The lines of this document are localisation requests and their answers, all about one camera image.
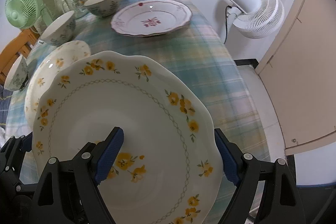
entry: wooden chair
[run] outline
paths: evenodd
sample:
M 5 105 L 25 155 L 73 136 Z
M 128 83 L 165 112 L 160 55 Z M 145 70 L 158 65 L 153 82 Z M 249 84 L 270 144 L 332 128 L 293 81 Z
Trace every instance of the wooden chair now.
M 22 54 L 25 58 L 31 51 L 30 45 L 35 45 L 39 34 L 30 29 L 22 32 L 14 38 L 0 53 L 0 84 L 4 85 L 6 76 L 14 64 L 15 60 Z

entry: screw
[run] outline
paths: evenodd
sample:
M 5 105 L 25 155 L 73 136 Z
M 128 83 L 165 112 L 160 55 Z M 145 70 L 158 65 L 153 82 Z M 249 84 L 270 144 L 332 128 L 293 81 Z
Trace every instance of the screw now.
M 89 152 L 85 152 L 82 154 L 82 159 L 88 159 L 91 157 L 91 154 Z
M 286 164 L 286 162 L 285 162 L 284 159 L 278 159 L 278 163 L 279 163 L 280 165 L 285 165 L 285 164 Z
M 253 159 L 253 156 L 250 153 L 245 153 L 244 158 L 247 159 L 247 160 L 251 160 L 251 159 Z
M 49 162 L 50 164 L 54 164 L 54 163 L 56 162 L 56 158 L 50 158 L 50 159 L 48 160 L 48 162 Z

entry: yellow flower pattern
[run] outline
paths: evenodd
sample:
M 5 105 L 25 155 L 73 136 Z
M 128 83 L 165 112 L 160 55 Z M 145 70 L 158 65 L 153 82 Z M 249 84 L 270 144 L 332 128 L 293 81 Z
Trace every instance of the yellow flower pattern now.
M 91 61 L 91 63 L 90 62 L 86 62 L 88 65 L 90 65 L 92 68 L 94 68 L 95 70 L 100 70 L 100 69 L 102 69 L 102 70 L 105 70 L 102 66 L 101 66 L 101 64 L 103 64 L 103 61 L 101 60 L 101 59 L 93 59 L 92 61 Z
M 144 155 L 141 155 L 139 157 L 138 156 L 133 157 L 131 153 L 120 152 L 115 159 L 115 166 L 111 167 L 107 178 L 108 179 L 115 178 L 117 175 L 119 175 L 119 172 L 120 172 L 119 170 L 117 170 L 117 168 L 125 171 L 135 163 L 135 160 L 137 158 L 139 158 L 140 160 L 143 160 L 144 157 L 145 157 Z M 132 174 L 131 182 L 136 183 L 139 180 L 142 180 L 143 174 L 146 173 L 146 170 L 144 167 L 145 165 L 142 165 L 142 167 L 140 168 L 135 168 L 133 172 L 130 172 L 127 170 L 129 173 Z
M 116 73 L 116 74 L 120 74 L 120 72 L 115 68 L 114 63 L 111 62 L 111 61 L 106 62 L 106 68 L 107 68 L 107 70 L 113 70 L 114 73 Z
M 116 166 L 118 166 L 121 170 L 127 170 L 130 166 L 132 166 L 138 156 L 133 157 L 130 153 L 120 152 L 115 159 Z
M 67 86 L 66 86 L 66 84 L 70 84 L 70 81 L 69 81 L 69 76 L 67 76 L 67 75 L 62 75 L 61 76 L 61 82 L 60 83 L 58 83 L 58 85 L 60 85 L 61 86 L 61 88 L 67 88 Z
M 37 154 L 38 155 L 42 155 L 42 153 L 44 152 L 44 150 L 43 150 L 43 144 L 40 141 L 38 141 L 36 143 L 36 148 L 39 150 L 39 152 L 37 152 Z
M 39 106 L 40 98 L 37 99 L 37 102 L 34 103 L 35 108 L 33 109 L 35 112 L 37 112 L 37 107 Z
M 60 69 L 60 68 L 63 67 L 63 65 L 64 65 L 64 61 L 63 61 L 63 60 L 64 60 L 63 58 L 57 58 L 57 59 L 56 59 L 56 67 L 57 67 L 58 69 Z
M 205 162 L 201 161 L 201 164 L 198 164 L 197 166 L 202 171 L 202 173 L 199 174 L 200 177 L 203 176 L 203 175 L 205 177 L 208 177 L 212 173 L 213 167 L 210 165 L 210 163 L 208 162 L 208 160 L 206 160 Z
M 198 196 L 199 196 L 199 195 L 190 197 L 190 198 L 188 199 L 188 204 L 189 204 L 190 206 L 197 206 L 198 203 L 199 203 L 199 201 L 200 201 L 200 200 L 198 199 Z
M 84 67 L 84 69 L 82 69 L 82 71 L 79 73 L 80 75 L 93 75 L 94 70 L 105 70 L 104 67 L 102 67 L 101 65 L 103 65 L 103 60 L 101 59 L 93 59 L 91 62 L 86 62 L 87 66 Z M 114 67 L 114 63 L 113 62 L 106 62 L 106 66 L 108 70 L 113 70 L 114 73 L 119 74 L 120 72 L 118 72 L 115 67 Z
M 44 85 L 44 83 L 45 83 L 45 82 L 43 82 L 43 79 L 44 79 L 44 78 L 38 78 L 38 80 L 37 80 L 37 84 L 38 84 L 40 87 L 42 87 L 42 86 Z
M 180 111 L 191 116 L 194 116 L 195 114 L 195 109 L 191 105 L 191 101 L 185 99 L 183 95 L 181 95 L 180 100 Z
M 194 218 L 198 215 L 198 213 L 201 210 L 196 210 L 195 207 L 193 208 L 187 208 L 185 210 L 185 220 L 189 221 L 190 223 L 192 223 L 194 221 Z
M 148 66 L 146 64 L 143 64 L 140 67 L 135 67 L 137 72 L 135 73 L 136 75 L 138 75 L 138 79 L 141 78 L 141 75 L 146 77 L 146 81 L 149 81 L 148 76 L 152 75 L 152 72 L 150 71 L 150 69 L 148 68 Z
M 48 100 L 47 100 L 47 104 L 48 104 L 49 106 L 53 106 L 54 103 L 56 103 L 56 99 L 55 99 L 55 100 L 53 100 L 53 99 L 48 99 Z
M 168 93 L 168 91 L 166 91 L 166 90 L 165 90 L 165 93 L 167 94 L 169 103 L 172 106 L 177 106 L 177 103 L 179 102 L 179 95 L 175 92 Z
M 117 169 L 115 169 L 114 166 L 111 167 L 109 173 L 107 174 L 107 178 L 108 179 L 112 179 L 114 178 L 115 176 L 119 175 L 119 171 Z
M 56 102 L 56 99 L 53 100 L 53 99 L 50 98 L 50 99 L 47 100 L 47 105 L 48 106 L 53 106 L 55 104 L 55 102 Z M 49 108 L 47 108 L 46 106 L 42 106 L 40 108 L 40 116 L 37 119 L 41 123 L 41 125 L 40 125 L 41 131 L 44 129 L 45 126 L 48 125 L 48 118 L 47 118 L 47 116 L 49 114 L 48 111 L 49 111 Z
M 48 119 L 46 118 L 46 116 L 48 116 L 48 111 L 49 108 L 46 108 L 46 106 L 40 108 L 40 116 L 37 119 L 40 120 L 41 122 L 40 126 L 41 131 L 44 129 L 46 125 L 48 125 Z
M 192 196 L 188 199 L 188 205 L 192 206 L 192 208 L 186 208 L 185 215 L 181 217 L 177 217 L 174 221 L 170 222 L 169 224 L 183 224 L 184 221 L 188 221 L 193 223 L 194 219 L 197 215 L 201 212 L 201 210 L 197 210 L 195 207 L 199 204 L 199 194 L 196 196 Z
M 132 175 L 131 182 L 137 183 L 139 180 L 143 179 L 143 174 L 146 173 L 145 165 L 140 168 L 135 168 L 134 171 L 130 173 Z
M 189 127 L 189 130 L 192 132 L 190 134 L 191 141 L 194 142 L 196 139 L 196 136 L 194 133 L 198 133 L 199 125 L 195 120 L 190 120 L 189 116 L 195 115 L 195 109 L 192 106 L 192 103 L 190 100 L 184 98 L 184 96 L 181 94 L 181 99 L 179 99 L 179 95 L 175 92 L 168 92 L 165 90 L 165 93 L 167 94 L 169 103 L 172 106 L 177 106 L 177 104 L 180 102 L 180 111 L 184 114 L 186 114 L 186 121 Z

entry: blue floral bowl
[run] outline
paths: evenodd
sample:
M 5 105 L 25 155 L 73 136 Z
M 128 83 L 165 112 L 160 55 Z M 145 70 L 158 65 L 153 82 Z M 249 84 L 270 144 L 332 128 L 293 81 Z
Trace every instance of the blue floral bowl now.
M 84 3 L 84 6 L 90 13 L 107 17 L 117 12 L 119 3 L 121 0 L 88 0 Z
M 76 28 L 75 12 L 69 11 L 56 18 L 43 32 L 40 39 L 52 46 L 60 46 L 70 40 Z
M 27 63 L 23 55 L 20 55 L 14 62 L 5 80 L 6 90 L 16 91 L 21 88 L 27 78 Z

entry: fan grille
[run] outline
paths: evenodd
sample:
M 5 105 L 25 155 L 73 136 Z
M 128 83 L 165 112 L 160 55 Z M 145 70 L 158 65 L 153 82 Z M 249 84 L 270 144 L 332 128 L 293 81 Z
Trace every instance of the fan grille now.
M 30 28 L 38 18 L 37 0 L 6 0 L 5 14 L 14 27 Z
M 261 0 L 260 8 L 252 14 L 242 14 L 234 25 L 248 38 L 262 38 L 275 31 L 284 18 L 280 0 Z

